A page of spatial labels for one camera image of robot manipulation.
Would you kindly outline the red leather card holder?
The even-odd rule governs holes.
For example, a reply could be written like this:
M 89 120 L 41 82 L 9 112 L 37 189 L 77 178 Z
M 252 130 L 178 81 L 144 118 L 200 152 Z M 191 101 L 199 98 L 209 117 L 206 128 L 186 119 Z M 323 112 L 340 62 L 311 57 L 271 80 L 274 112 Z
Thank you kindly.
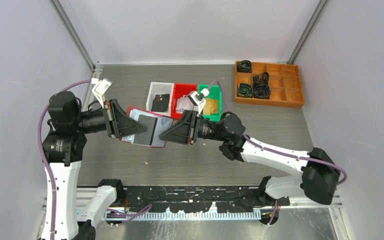
M 145 131 L 121 137 L 120 140 L 151 148 L 164 148 L 166 141 L 160 139 L 160 134 L 168 130 L 174 123 L 174 119 L 159 113 L 147 111 L 135 106 L 129 106 L 127 114 L 145 126 Z

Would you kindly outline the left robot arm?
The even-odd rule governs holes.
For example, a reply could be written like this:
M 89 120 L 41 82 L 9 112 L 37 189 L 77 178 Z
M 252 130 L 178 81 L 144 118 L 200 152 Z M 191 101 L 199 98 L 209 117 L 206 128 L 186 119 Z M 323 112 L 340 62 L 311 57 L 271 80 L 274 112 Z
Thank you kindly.
M 103 179 L 92 199 L 81 212 L 77 211 L 77 183 L 86 134 L 106 132 L 110 138 L 120 139 L 143 133 L 147 127 L 129 117 L 115 99 L 105 101 L 99 109 L 82 111 L 80 99 L 70 91 L 54 94 L 46 112 L 50 115 L 50 130 L 38 140 L 47 173 L 41 239 L 93 240 L 107 209 L 121 206 L 126 193 L 121 180 Z

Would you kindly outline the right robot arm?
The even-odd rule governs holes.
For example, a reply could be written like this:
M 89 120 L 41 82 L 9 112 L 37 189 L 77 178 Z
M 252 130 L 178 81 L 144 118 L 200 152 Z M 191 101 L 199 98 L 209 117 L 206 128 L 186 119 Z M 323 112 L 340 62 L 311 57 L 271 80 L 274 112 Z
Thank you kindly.
M 286 197 L 305 196 L 322 205 L 333 202 L 342 169 L 327 152 L 314 147 L 311 151 L 286 149 L 267 144 L 245 134 L 240 118 L 228 111 L 218 122 L 187 110 L 181 119 L 162 132 L 161 140 L 192 145 L 197 139 L 220 141 L 219 150 L 231 161 L 254 163 L 287 173 L 284 177 L 265 176 L 257 198 L 263 205 Z

